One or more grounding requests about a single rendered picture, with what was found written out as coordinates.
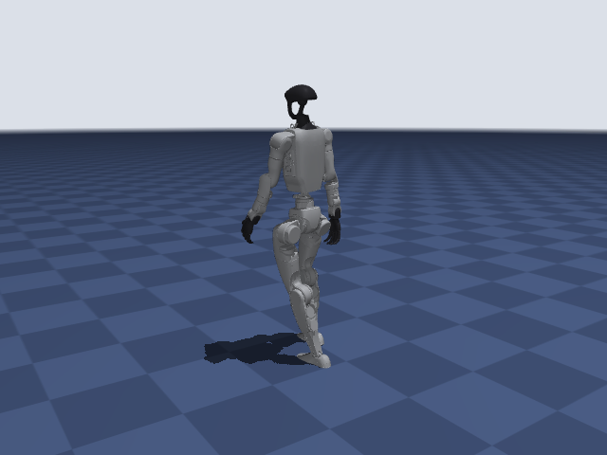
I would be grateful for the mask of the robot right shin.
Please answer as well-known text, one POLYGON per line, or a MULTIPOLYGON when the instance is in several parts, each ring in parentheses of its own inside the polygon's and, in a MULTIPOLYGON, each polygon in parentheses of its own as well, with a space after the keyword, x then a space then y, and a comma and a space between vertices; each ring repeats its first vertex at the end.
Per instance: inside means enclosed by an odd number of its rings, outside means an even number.
POLYGON ((310 285, 312 291, 313 291, 313 298, 311 300, 311 303, 313 303, 315 305, 316 308, 316 314, 317 314, 317 321, 318 321, 318 308, 319 308, 319 299, 320 299, 320 289, 318 286, 318 273, 316 271, 315 268, 313 268, 313 270, 315 271, 316 274, 316 282, 313 285, 310 285))

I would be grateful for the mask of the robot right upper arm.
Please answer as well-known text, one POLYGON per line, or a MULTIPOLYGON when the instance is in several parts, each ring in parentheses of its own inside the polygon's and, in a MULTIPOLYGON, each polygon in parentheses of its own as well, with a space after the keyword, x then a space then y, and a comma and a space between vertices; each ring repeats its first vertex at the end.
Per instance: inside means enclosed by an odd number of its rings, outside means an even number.
POLYGON ((327 182, 336 178, 334 168, 334 154, 332 148, 333 135, 329 129, 322 128, 325 135, 325 165, 322 182, 327 182))

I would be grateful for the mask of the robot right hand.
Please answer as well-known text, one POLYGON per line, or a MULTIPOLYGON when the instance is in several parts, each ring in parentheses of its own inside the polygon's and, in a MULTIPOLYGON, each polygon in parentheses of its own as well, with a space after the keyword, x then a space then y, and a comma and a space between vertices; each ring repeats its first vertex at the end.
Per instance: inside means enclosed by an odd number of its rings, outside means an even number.
POLYGON ((328 213, 328 217, 331 218, 329 220, 329 222, 331 223, 331 227, 330 227, 330 231, 329 231, 329 235, 326 238, 326 240, 324 240, 324 242, 327 242, 330 238, 330 241, 327 243, 327 245, 335 245, 338 243, 338 241, 340 240, 340 208, 337 208, 335 210, 335 216, 330 215, 328 213), (332 237, 331 237, 332 236, 332 237))

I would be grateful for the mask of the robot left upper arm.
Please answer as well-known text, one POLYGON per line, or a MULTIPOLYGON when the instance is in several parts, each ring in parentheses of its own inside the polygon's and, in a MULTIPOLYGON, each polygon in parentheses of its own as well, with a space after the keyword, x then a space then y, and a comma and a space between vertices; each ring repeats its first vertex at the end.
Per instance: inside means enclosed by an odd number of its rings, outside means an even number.
POLYGON ((270 188, 274 188, 278 184, 285 159, 285 153, 290 150, 293 143, 293 138, 294 134, 290 132, 280 132, 274 134, 270 139, 270 152, 267 163, 268 173, 265 173, 271 179, 270 188))

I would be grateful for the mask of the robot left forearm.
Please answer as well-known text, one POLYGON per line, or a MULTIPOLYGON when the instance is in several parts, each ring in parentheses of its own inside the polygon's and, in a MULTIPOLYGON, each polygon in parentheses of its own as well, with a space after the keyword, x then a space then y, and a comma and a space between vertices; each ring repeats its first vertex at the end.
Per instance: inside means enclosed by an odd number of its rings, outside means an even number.
POLYGON ((270 187, 270 177, 266 174, 262 175, 259 180, 259 189, 257 191, 257 197, 252 205, 252 208, 248 211, 248 217, 251 222, 255 216, 259 215, 262 218, 262 215, 266 212, 269 198, 271 198, 273 194, 270 190, 270 187))

